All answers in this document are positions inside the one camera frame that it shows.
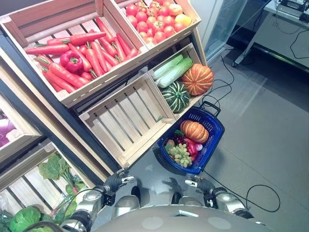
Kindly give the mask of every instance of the tomato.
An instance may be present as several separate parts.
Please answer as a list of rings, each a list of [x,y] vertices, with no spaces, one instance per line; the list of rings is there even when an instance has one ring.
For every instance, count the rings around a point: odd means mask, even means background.
[[[159,15],[158,18],[156,18],[156,19],[157,19],[157,21],[159,21],[159,22],[164,22],[165,16]]]
[[[135,16],[136,13],[137,13],[137,6],[134,4],[129,4],[126,8],[126,14]]]
[[[175,19],[172,16],[166,16],[163,20],[164,26],[174,26],[175,25]]]
[[[129,20],[129,22],[136,28],[137,23],[138,23],[136,17],[134,17],[133,15],[129,15],[129,16],[127,16],[127,18]]]
[[[145,40],[145,42],[146,42],[147,44],[157,44],[157,43],[158,43],[157,40],[156,40],[154,37],[148,37],[148,38]]]
[[[178,4],[171,4],[169,5],[169,14],[170,15],[179,15],[183,13],[183,8],[181,5]]]
[[[147,33],[144,31],[140,32],[140,36],[143,38],[143,40],[148,38]]]
[[[148,28],[147,37],[153,37],[153,36],[154,36],[153,29],[152,28]]]
[[[182,24],[182,23],[175,23],[174,28],[175,28],[175,31],[176,31],[176,32],[179,32],[179,31],[185,29],[185,25]]]
[[[169,5],[171,5],[171,3],[167,0],[167,1],[164,1],[162,6],[165,6],[165,7],[169,7]]]
[[[138,31],[138,32],[147,32],[147,30],[148,30],[148,26],[147,26],[147,23],[145,23],[144,21],[141,21],[141,22],[139,22],[138,24],[137,24],[137,26],[136,26],[136,30]]]
[[[169,9],[165,6],[162,6],[159,10],[159,15],[169,16]]]
[[[155,18],[157,18],[157,16],[158,16],[158,12],[156,11],[156,9],[154,8],[154,7],[150,7],[148,10],[147,10],[147,16],[148,17],[151,17],[151,16],[153,16],[153,17],[155,17]]]
[[[156,34],[158,31],[161,31],[163,32],[164,30],[164,23],[163,22],[158,22],[156,21],[154,24],[153,24],[153,33]]]
[[[157,2],[157,1],[152,1],[152,2],[150,3],[150,6],[149,6],[149,7],[154,7],[154,8],[156,9],[157,12],[159,12],[159,10],[160,10],[160,8],[161,8],[160,3]]]
[[[165,27],[163,32],[164,32],[164,34],[166,35],[167,38],[172,36],[173,34],[175,34],[174,27],[172,27],[172,26]]]
[[[138,22],[146,22],[147,21],[147,15],[146,13],[142,12],[142,11],[139,11],[136,13],[136,19]]]
[[[138,10],[137,10],[137,12],[144,12],[144,13],[147,13],[147,10],[148,10],[148,7],[140,7],[140,8],[138,8]]]
[[[159,42],[161,42],[161,41],[163,41],[163,40],[166,39],[166,35],[165,35],[163,32],[158,31],[158,32],[154,35],[154,38],[155,38],[155,40],[159,43]]]
[[[148,28],[152,28],[153,24],[155,22],[156,22],[156,18],[155,17],[153,17],[153,16],[148,17],[148,19],[146,21]]]

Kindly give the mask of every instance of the orange squash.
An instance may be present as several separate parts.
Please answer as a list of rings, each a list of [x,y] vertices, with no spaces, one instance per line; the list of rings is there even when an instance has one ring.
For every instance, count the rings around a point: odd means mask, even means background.
[[[202,124],[193,122],[191,120],[185,120],[180,124],[180,130],[184,133],[185,137],[192,141],[203,144],[208,139],[208,131]]]
[[[183,76],[181,82],[193,95],[206,93],[213,83],[213,73],[208,66],[194,64]]]

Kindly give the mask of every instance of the yellow tomato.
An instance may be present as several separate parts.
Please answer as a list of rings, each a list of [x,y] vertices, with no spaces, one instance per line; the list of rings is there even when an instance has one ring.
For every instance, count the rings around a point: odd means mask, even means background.
[[[175,23],[182,23],[186,27],[191,24],[192,19],[184,14],[179,14],[175,18]]]

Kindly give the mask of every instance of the wooden crate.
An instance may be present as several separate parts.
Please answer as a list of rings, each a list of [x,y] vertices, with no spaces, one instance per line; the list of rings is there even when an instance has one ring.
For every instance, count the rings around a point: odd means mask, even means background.
[[[67,182],[62,177],[55,181],[43,180],[38,168],[40,163],[46,162],[48,156],[56,151],[68,162],[72,175],[78,175],[88,187],[94,186],[50,140],[45,140],[30,151],[27,158],[0,174],[0,193],[8,199],[12,213],[17,213],[23,207],[39,204],[49,214],[58,206],[63,193],[66,193]]]
[[[175,122],[148,73],[80,118],[122,167],[133,164]]]
[[[190,57],[191,60],[193,61],[193,63],[201,63],[196,50],[194,49],[194,46],[192,43],[188,44],[187,46],[185,46],[184,48],[182,48],[181,50],[179,50],[178,52],[176,52],[173,56],[167,58],[166,60],[162,61],[160,64],[158,64],[157,66],[153,67],[151,70],[148,71],[150,76],[153,76],[154,71],[156,71],[158,68],[160,68],[161,66],[163,66],[165,63],[167,63],[169,60],[173,59],[174,57],[176,57],[178,54],[182,54],[184,58],[186,57]],[[159,87],[155,84],[154,80],[151,78],[151,82],[153,82],[153,84],[155,85],[155,87],[157,88],[157,91],[159,92],[159,94],[163,97],[163,95],[161,94]],[[199,95],[199,96],[190,96],[190,102],[189,105],[184,109],[184,111],[182,111],[179,114],[174,114],[175,119],[180,118],[185,112],[187,112],[192,106],[194,106],[204,95]]]
[[[99,31],[94,22],[94,18],[97,16],[102,19],[113,35],[120,33],[128,45],[131,48],[137,48],[140,54],[119,64],[113,70],[71,94],[66,90],[56,92],[42,75],[38,62],[33,60],[35,56],[27,55],[24,49],[33,47],[36,42],[45,43],[52,37],[66,37],[69,33],[85,33],[90,29]],[[0,26],[59,101],[67,107],[72,107],[117,80],[124,73],[138,67],[140,62],[145,62],[155,55],[146,53],[145,51],[148,49],[144,43],[135,34],[123,30],[115,20],[115,16],[111,14],[103,0],[50,0],[0,17]],[[59,56],[51,58],[55,62],[59,62]]]
[[[158,43],[157,45],[149,45],[146,44],[142,37],[139,35],[137,30],[133,27],[133,25],[128,21],[126,17],[126,7],[131,3],[139,2],[140,0],[104,0],[104,4],[108,7],[112,15],[115,16],[118,23],[121,27],[128,31],[128,36],[130,38],[138,39],[141,43],[143,43],[150,51],[162,51],[169,46],[177,43],[183,38],[187,37],[190,33],[194,32],[197,25],[200,23],[201,19],[192,7],[190,0],[170,0],[170,2],[179,4],[183,8],[183,13],[192,18],[192,23],[190,26],[186,27],[184,30],[174,34],[173,36],[167,38],[166,40]],[[150,5],[152,0],[144,1],[147,5]]]
[[[23,117],[13,108],[1,93],[0,109],[15,126],[15,129],[6,134],[9,142],[0,147],[0,162],[2,162],[38,139],[41,134],[23,119]]]

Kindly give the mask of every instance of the plastic basket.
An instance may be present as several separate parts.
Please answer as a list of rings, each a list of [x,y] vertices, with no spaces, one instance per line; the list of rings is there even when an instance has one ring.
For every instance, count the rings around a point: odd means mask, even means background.
[[[206,111],[204,108],[207,105],[215,108],[217,112],[212,114]],[[199,174],[205,168],[225,131],[224,126],[217,119],[219,113],[220,109],[217,106],[208,101],[204,101],[200,107],[193,106],[190,110],[188,110],[167,132],[162,135],[158,141],[158,146],[161,150],[160,154],[158,154],[158,158],[161,161],[165,160],[170,164],[168,166],[165,165],[165,168],[167,168],[169,171],[172,171],[174,167],[185,173],[191,174]],[[209,137],[203,144],[203,149],[199,151],[197,158],[188,168],[184,168],[177,164],[174,160],[172,160],[172,158],[165,150],[165,144],[167,143],[168,139],[173,136],[175,130],[179,130],[180,124],[185,120],[198,122],[202,124],[209,132]]]

